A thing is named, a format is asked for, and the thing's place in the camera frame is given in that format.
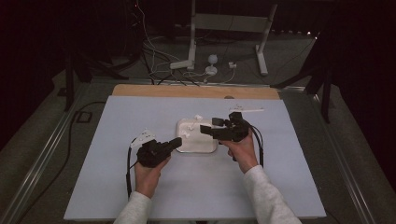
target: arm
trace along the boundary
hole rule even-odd
[[[286,204],[279,190],[271,184],[264,170],[257,163],[252,132],[240,142],[220,141],[229,148],[245,174],[244,185],[254,207],[259,223],[301,223]]]
[[[139,162],[134,166],[135,191],[130,201],[122,209],[115,224],[145,224],[151,210],[151,198],[157,188],[161,169],[168,163],[170,157],[155,168],[147,168]]]

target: white table surface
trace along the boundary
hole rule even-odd
[[[177,122],[200,115],[227,119],[236,105],[263,136],[264,170],[297,217],[325,217],[288,111],[282,100],[109,96],[64,215],[68,220],[116,218],[127,204],[126,166],[131,141],[145,129],[156,140],[176,137]],[[136,160],[132,153],[131,163]],[[172,153],[153,197],[150,219],[250,219],[254,213],[243,174],[225,146],[210,154]]]

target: wooden edge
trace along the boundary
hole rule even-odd
[[[266,100],[280,99],[276,89],[266,87],[197,87],[119,84],[114,88],[112,95]]]

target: hand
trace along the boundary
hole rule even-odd
[[[232,141],[220,141],[224,146],[228,147],[228,155],[235,157],[236,161],[239,163],[239,168],[242,173],[246,173],[248,170],[257,166],[256,154],[254,152],[254,144],[252,131],[249,129],[246,138],[242,139],[240,142]]]
[[[135,190],[149,198],[154,195],[161,176],[161,169],[169,162],[171,157],[166,158],[163,162],[154,168],[144,167],[139,162],[134,166]]]

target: white sleeve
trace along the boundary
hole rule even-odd
[[[260,165],[245,173],[244,185],[259,223],[301,223]]]
[[[132,192],[129,202],[122,209],[114,224],[146,224],[151,210],[151,199],[139,193]]]

